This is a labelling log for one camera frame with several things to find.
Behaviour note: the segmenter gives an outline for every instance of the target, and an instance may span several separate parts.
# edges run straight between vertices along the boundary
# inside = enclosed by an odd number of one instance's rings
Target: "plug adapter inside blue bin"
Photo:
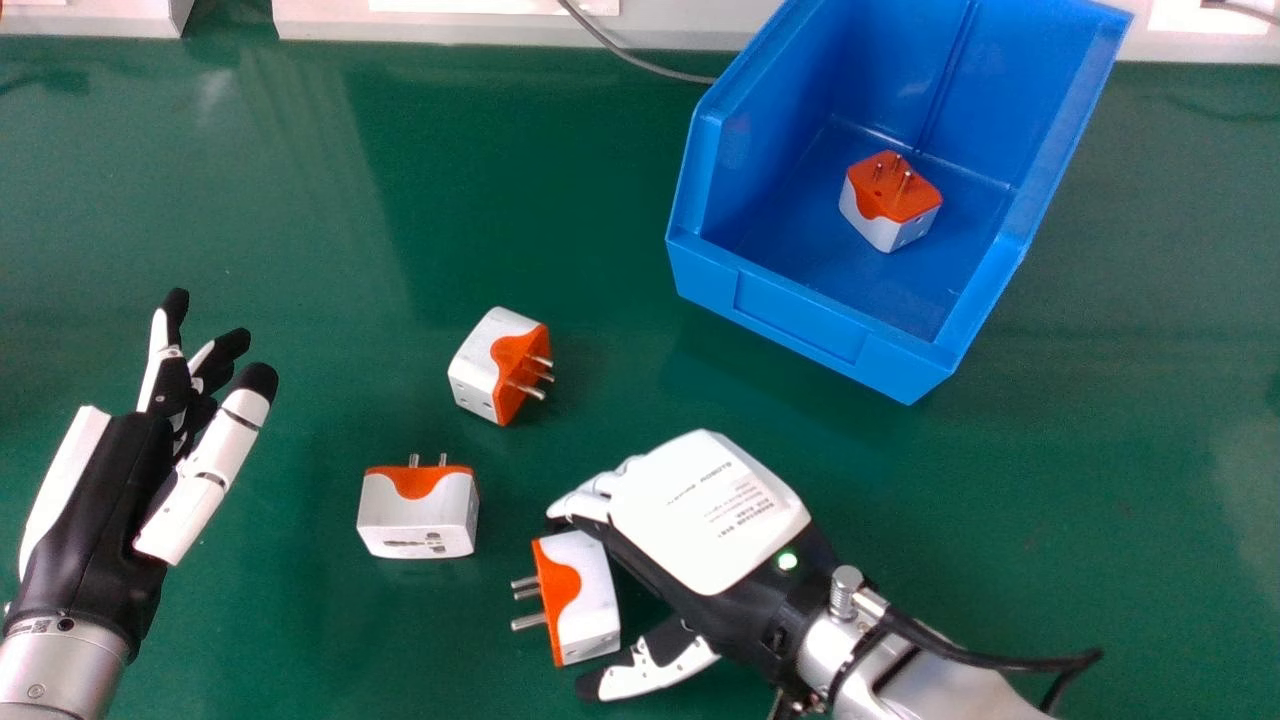
[[[677,291],[915,402],[1025,256],[1130,19],[1085,0],[787,0],[694,113]],[[838,202],[887,149],[943,204],[883,255]]]

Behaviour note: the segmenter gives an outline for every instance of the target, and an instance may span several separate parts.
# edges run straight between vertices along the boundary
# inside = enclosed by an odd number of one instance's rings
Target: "metal knob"
[[[836,620],[847,623],[858,616],[854,593],[863,587],[865,578],[852,565],[841,565],[831,574],[831,600],[827,611]]]

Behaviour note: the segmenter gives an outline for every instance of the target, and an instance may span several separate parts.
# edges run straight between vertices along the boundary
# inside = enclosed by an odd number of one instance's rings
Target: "back of robotic hand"
[[[4,615],[0,717],[92,720],[146,638],[160,585],[212,516],[257,439],[278,378],[243,328],[189,360],[188,295],[156,310],[137,410],[76,414],[36,496]],[[212,393],[230,383],[219,406]]]
[[[796,493],[717,433],[632,457],[547,515],[599,539],[675,611],[579,678],[588,701],[666,688],[724,656],[777,688],[774,719],[1044,720],[1102,656],[1000,657],[951,643],[842,565]],[[1001,671],[1057,679],[1037,708]]]

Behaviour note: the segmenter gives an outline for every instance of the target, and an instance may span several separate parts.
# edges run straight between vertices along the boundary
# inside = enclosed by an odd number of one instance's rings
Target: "green tabletop surface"
[[[727,662],[581,705],[545,633],[508,629],[547,503],[700,427],[957,642],[1102,646],[1062,716],[1280,717],[1280,68],[1117,67],[913,407],[676,296],[699,95],[600,50],[280,42],[261,1],[201,3],[182,41],[0,40],[0,559],[76,407],[132,409],[170,287],[188,347],[243,324],[282,378],[113,717],[763,719]],[[445,380],[494,305],[557,361],[508,428]],[[365,551],[362,471],[410,452],[475,468],[474,556]],[[618,589],[626,637],[662,616]]]

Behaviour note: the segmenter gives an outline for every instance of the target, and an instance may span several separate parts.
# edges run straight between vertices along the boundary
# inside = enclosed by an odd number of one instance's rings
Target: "power adapter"
[[[550,369],[552,341],[547,325],[494,307],[449,363],[449,386],[460,407],[507,425],[526,397],[547,398],[538,383],[556,382]]]
[[[893,252],[929,232],[940,208],[938,188],[892,150],[849,168],[840,195],[841,214],[881,252]]]
[[[465,465],[384,465],[365,470],[356,530],[376,557],[445,560],[475,552],[480,496]]]
[[[515,632],[547,625],[557,667],[617,652],[622,626],[604,546],[573,530],[534,541],[538,574],[513,580],[516,600],[540,597],[543,612],[516,618]]]

